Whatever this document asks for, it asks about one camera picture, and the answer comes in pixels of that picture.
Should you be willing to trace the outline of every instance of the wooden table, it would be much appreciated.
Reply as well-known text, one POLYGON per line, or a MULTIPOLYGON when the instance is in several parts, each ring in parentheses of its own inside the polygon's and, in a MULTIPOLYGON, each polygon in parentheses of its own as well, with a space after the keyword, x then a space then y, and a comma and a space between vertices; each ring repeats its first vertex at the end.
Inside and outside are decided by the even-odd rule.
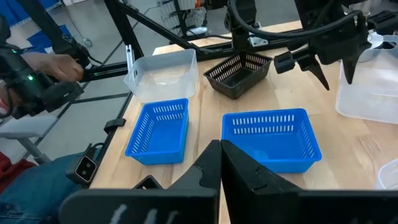
MULTIPOLYGON (((290 22, 266 27, 282 32, 300 28, 290 22)), ((199 46, 217 44, 224 40, 208 38, 193 41, 199 46)), ((159 47, 154 54, 181 50, 176 45, 159 47)), ((274 57, 286 49, 270 50, 261 54, 274 57)), ((221 137, 221 118, 225 113, 305 108, 322 151, 322 160, 314 163, 304 174, 283 174, 287 180, 304 189, 372 189, 379 168, 398 157, 398 125, 347 118, 335 110, 340 63, 322 66, 329 81, 330 91, 310 72, 295 69, 276 74, 271 65, 267 78, 238 100, 230 100, 218 93, 202 75, 222 59, 199 63, 200 83, 189 100, 190 127, 185 159, 172 166, 143 166, 124 155, 142 104, 133 97, 124 118, 105 154, 91 188, 130 189, 145 176, 153 175, 167 188, 176 181, 203 152, 212 139, 221 137)), ((228 211, 221 196, 220 223, 229 223, 228 211)))

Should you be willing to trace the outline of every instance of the clear plastic container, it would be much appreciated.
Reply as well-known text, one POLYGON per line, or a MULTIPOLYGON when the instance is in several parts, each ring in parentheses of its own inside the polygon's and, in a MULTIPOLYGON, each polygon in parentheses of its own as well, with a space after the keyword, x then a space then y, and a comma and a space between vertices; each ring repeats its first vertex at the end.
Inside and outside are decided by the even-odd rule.
MULTIPOLYGON (((398 42, 398 36, 384 36, 398 42)), ((369 49, 359 58, 351 85, 341 64, 336 110, 352 118, 398 124, 398 48, 369 49)))
POLYGON ((196 52, 188 49, 139 58, 124 82, 143 103, 189 98, 198 82, 196 52))
POLYGON ((398 190, 398 159, 380 168, 375 188, 379 190, 398 190))

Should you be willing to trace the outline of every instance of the hand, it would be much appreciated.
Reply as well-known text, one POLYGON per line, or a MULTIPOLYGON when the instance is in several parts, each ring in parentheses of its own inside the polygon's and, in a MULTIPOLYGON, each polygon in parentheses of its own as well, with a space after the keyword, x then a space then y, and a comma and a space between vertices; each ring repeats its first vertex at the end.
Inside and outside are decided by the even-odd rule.
POLYGON ((32 52, 22 57, 33 70, 44 72, 59 81, 77 82, 83 78, 82 67, 69 55, 32 52))

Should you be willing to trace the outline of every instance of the red shirt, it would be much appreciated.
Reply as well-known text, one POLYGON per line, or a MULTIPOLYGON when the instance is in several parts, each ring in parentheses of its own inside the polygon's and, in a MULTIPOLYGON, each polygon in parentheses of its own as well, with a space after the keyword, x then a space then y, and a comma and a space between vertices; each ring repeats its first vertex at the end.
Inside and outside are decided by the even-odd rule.
POLYGON ((0 193, 10 185, 19 174, 32 166, 35 166, 35 164, 25 159, 20 160, 16 164, 11 164, 10 159, 0 152, 0 193))

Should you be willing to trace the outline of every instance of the person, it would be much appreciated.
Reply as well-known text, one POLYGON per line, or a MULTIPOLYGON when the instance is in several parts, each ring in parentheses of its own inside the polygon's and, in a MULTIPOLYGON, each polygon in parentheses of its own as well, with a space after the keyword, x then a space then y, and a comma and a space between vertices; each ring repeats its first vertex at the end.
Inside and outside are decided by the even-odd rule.
MULTIPOLYGON (((69 55, 28 53, 22 57, 34 70, 60 81, 77 82, 83 76, 83 69, 69 55)), ((3 106, 7 106, 4 85, 0 84, 0 99, 3 106)), ((17 105, 17 95, 13 92, 11 95, 17 105)), ((66 169, 76 157, 79 155, 36 166, 25 159, 11 164, 10 159, 0 152, 0 223, 58 223, 59 206, 79 189, 65 176, 66 169)))

